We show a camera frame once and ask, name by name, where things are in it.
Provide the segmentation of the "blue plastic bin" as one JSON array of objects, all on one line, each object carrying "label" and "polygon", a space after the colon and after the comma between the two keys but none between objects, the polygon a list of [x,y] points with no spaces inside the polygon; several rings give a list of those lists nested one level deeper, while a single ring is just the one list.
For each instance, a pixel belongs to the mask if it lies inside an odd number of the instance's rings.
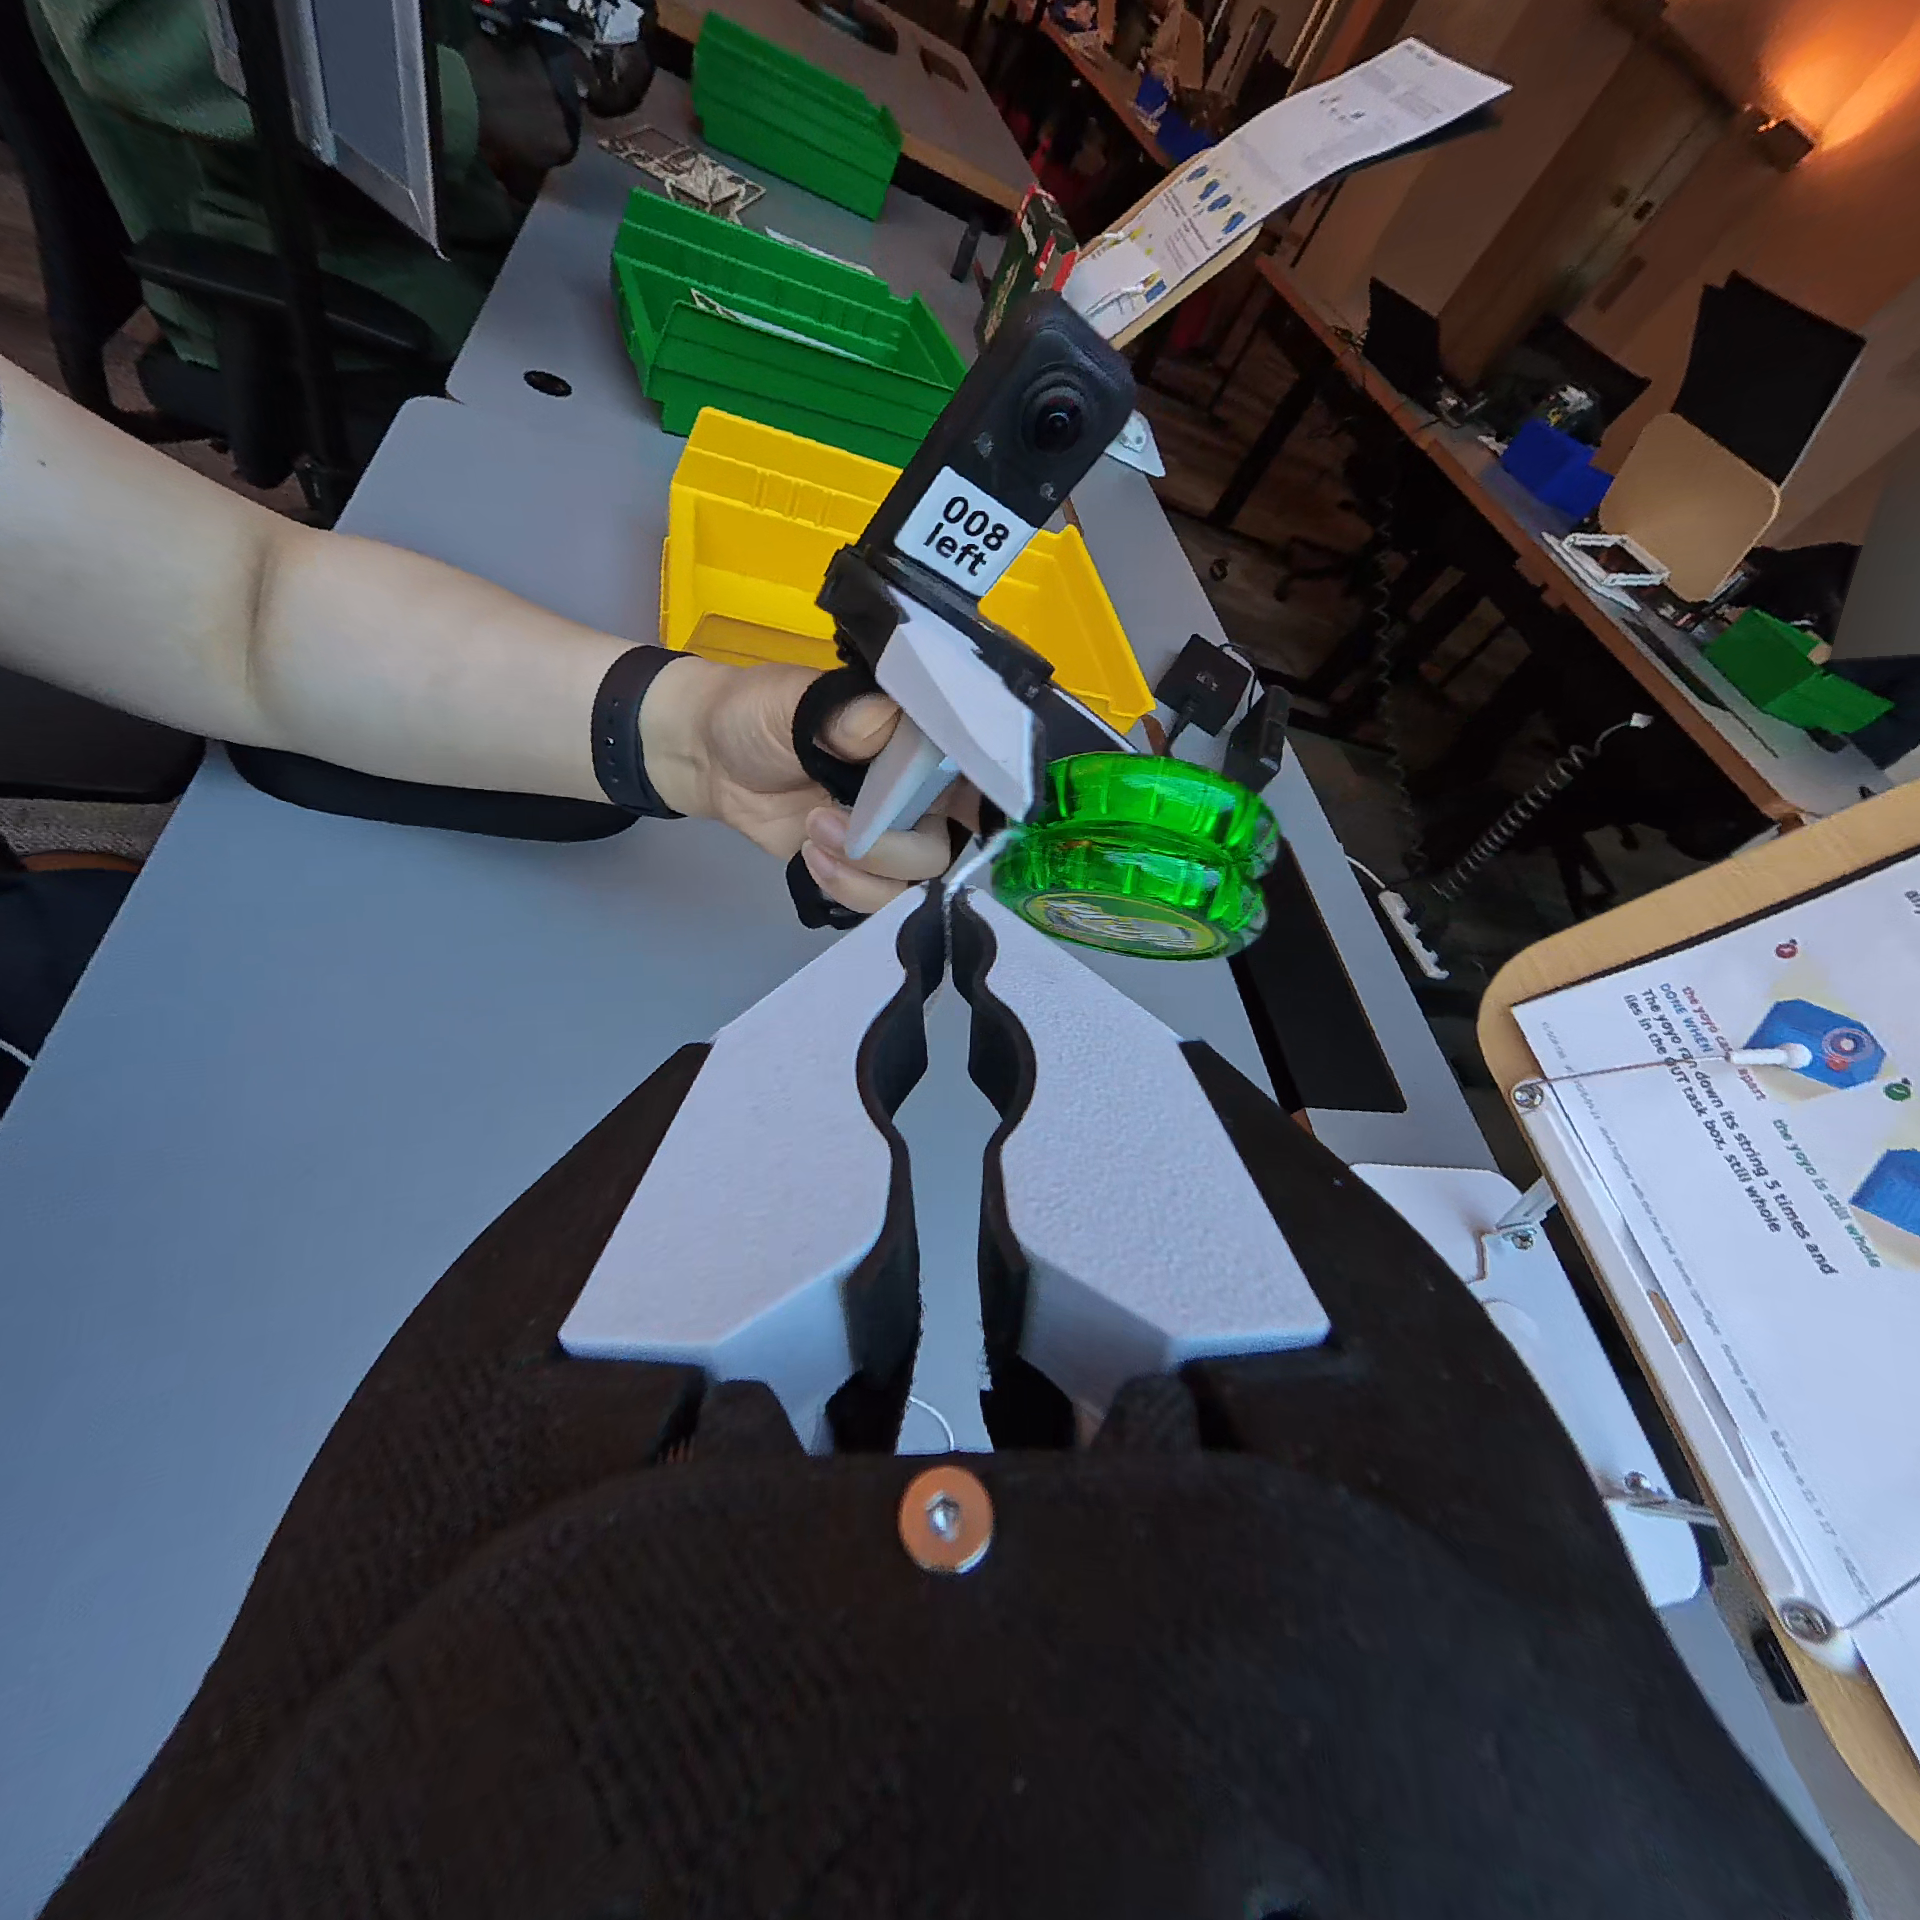
[{"label": "blue plastic bin", "polygon": [[1570,521],[1592,517],[1611,488],[1611,474],[1594,465],[1594,447],[1544,418],[1526,418],[1497,465],[1530,500]]}]

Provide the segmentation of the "yellow plastic bin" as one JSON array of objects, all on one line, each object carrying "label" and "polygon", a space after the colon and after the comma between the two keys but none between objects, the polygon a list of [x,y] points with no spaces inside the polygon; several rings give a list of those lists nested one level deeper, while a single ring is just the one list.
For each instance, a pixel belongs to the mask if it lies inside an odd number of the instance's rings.
[{"label": "yellow plastic bin", "polygon": [[[668,498],[663,647],[836,669],[835,626],[815,606],[826,569],[898,480],[899,469],[706,408]],[[1153,709],[1076,528],[1039,534],[982,611],[1050,659],[1054,682],[1117,734]]]}]

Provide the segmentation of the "person's left forearm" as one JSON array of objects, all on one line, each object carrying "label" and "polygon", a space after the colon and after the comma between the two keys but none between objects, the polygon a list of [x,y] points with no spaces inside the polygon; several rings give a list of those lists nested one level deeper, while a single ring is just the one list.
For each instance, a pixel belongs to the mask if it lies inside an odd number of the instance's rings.
[{"label": "person's left forearm", "polygon": [[249,503],[5,362],[3,659],[221,743],[592,798],[613,637]]}]

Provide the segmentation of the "green card box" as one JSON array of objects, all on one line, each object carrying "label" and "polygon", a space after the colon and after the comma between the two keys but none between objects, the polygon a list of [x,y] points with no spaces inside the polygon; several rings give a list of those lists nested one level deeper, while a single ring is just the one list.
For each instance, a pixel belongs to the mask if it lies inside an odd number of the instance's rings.
[{"label": "green card box", "polygon": [[1005,237],[982,307],[973,325],[978,349],[986,349],[1010,310],[1030,292],[1059,292],[1076,262],[1079,244],[1059,201],[1043,186],[1027,186]]}]

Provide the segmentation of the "green transparent yoyo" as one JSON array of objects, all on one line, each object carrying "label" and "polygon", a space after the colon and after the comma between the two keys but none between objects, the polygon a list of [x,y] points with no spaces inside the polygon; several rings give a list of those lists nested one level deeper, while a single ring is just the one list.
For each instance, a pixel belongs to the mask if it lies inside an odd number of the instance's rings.
[{"label": "green transparent yoyo", "polygon": [[1230,959],[1268,927],[1262,882],[1281,846],[1268,806],[1218,771],[1171,756],[1063,756],[998,855],[992,894],[1061,943]]}]

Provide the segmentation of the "small green plastic bin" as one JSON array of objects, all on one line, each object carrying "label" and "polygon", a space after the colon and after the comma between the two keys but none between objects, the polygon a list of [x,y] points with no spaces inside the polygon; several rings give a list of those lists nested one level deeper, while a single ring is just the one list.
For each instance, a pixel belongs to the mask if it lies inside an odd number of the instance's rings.
[{"label": "small green plastic bin", "polygon": [[1847,737],[1894,713],[1894,701],[1811,659],[1805,628],[1760,610],[1739,616],[1701,647],[1701,659],[1762,713],[1805,734]]}]

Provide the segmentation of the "wooden model parts sheet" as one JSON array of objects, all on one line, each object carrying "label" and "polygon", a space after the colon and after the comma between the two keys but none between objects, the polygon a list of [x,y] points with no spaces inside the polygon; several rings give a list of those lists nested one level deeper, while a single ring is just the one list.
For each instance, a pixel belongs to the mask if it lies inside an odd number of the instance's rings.
[{"label": "wooden model parts sheet", "polygon": [[677,204],[740,224],[764,199],[764,186],[728,165],[697,152],[656,126],[600,136],[597,147],[615,163],[655,180]]}]

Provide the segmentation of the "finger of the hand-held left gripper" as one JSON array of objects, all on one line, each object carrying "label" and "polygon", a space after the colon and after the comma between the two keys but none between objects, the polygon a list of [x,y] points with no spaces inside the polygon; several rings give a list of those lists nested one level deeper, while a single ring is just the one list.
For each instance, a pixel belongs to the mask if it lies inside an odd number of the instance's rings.
[{"label": "finger of the hand-held left gripper", "polygon": [[1086,754],[1143,756],[1152,751],[1117,734],[1117,729],[1053,682],[1039,688],[1039,729],[1043,758]]},{"label": "finger of the hand-held left gripper", "polygon": [[904,616],[880,653],[876,688],[1012,823],[1032,816],[1043,782],[1041,717],[971,637],[939,615]]}]

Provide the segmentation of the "black power adapter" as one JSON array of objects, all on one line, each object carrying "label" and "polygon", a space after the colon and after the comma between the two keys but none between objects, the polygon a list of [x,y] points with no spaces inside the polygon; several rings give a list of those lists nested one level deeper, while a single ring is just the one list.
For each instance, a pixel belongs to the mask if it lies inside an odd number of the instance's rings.
[{"label": "black power adapter", "polygon": [[1254,679],[1253,665],[1230,645],[1189,634],[1177,657],[1156,682],[1156,705],[1165,709],[1165,754],[1188,734],[1217,737],[1234,722]]}]

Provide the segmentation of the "person's left hand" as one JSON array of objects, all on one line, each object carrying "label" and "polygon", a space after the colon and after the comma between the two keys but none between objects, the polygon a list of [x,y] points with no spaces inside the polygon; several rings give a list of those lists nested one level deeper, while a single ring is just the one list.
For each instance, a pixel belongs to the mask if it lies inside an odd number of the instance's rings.
[{"label": "person's left hand", "polygon": [[802,858],[826,897],[871,915],[949,871],[951,823],[978,827],[978,792],[954,782],[913,827],[853,860],[850,811],[806,778],[792,745],[796,705],[812,682],[792,663],[679,659],[643,700],[643,762],[660,802],[733,827],[779,862]]}]

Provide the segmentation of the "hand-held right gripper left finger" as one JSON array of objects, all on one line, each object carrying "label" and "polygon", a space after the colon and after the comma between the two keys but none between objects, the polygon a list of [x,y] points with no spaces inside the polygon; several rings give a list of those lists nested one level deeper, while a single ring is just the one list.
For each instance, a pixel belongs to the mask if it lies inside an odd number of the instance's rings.
[{"label": "hand-held right gripper left finger", "polygon": [[945,970],[927,886],[715,1034],[561,1324],[569,1356],[759,1383],[812,1452],[898,1451],[921,1300],[894,1116]]}]

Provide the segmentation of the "printed instruction sheet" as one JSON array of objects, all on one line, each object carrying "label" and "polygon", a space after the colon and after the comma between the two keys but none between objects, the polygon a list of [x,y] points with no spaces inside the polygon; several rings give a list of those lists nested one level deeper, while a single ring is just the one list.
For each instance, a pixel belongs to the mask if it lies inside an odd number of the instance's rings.
[{"label": "printed instruction sheet", "polygon": [[1507,94],[1507,82],[1402,39],[1372,61],[1264,108],[1174,172],[1206,161],[1221,176],[1276,201],[1285,195],[1290,204],[1366,165],[1453,136]]},{"label": "printed instruction sheet", "polygon": [[[1659,1379],[1769,1602],[1856,1613],[1918,1564],[1916,955],[1906,855],[1516,1008],[1542,1073],[1811,1050],[1555,1087],[1529,1123],[1634,1324],[1668,1316]],[[1916,1597],[1843,1651],[1916,1740]]]}]

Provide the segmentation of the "long wooden table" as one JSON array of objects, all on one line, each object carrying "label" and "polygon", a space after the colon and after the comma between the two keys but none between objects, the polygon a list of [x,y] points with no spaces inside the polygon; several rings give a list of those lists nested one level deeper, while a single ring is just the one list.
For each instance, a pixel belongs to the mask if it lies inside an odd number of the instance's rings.
[{"label": "long wooden table", "polygon": [[1793,831],[1894,790],[1894,780],[1847,743],[1835,749],[1765,716],[1701,659],[1690,634],[1664,621],[1644,621],[1590,591],[1552,542],[1555,521],[1497,465],[1490,449],[1461,425],[1429,416],[1373,369],[1331,310],[1316,302],[1285,271],[1276,252],[1259,257],[1259,278],[1289,310],[1280,325],[1284,354],[1295,364],[1295,390],[1276,403],[1253,452],[1234,470],[1221,498],[1227,508],[1249,500],[1259,478],[1276,460],[1285,435],[1306,416],[1309,401],[1331,379],[1342,380],[1390,421],[1412,456],[1460,498],[1461,510],[1484,525],[1467,546],[1482,555],[1500,542],[1510,562],[1494,572],[1487,600],[1529,647],[1526,665],[1487,705],[1475,726],[1489,735],[1494,720],[1517,722],[1526,700],[1544,700],[1550,678],[1580,653],[1603,653],[1614,672],[1637,683],[1638,696],[1692,754],[1715,768],[1742,801],[1781,831]]}]

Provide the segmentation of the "black wristband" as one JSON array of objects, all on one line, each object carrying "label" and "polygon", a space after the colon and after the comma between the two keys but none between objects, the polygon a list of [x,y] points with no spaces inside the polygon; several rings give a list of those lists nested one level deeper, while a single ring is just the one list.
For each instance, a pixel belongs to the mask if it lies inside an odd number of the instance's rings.
[{"label": "black wristband", "polygon": [[592,771],[604,801],[637,822],[679,822],[685,815],[668,806],[647,765],[641,716],[659,678],[684,653],[633,645],[621,653],[603,675],[588,720]]}]

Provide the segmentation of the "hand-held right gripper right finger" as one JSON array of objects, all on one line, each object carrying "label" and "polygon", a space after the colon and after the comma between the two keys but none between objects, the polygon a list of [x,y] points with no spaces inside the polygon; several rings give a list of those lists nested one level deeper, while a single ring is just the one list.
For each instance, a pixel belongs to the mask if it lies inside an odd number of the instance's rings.
[{"label": "hand-held right gripper right finger", "polygon": [[968,1076],[995,1109],[978,1212],[993,1448],[1073,1445],[1135,1376],[1310,1349],[1331,1320],[1199,1068],[1221,1068],[978,891],[949,907]]}]

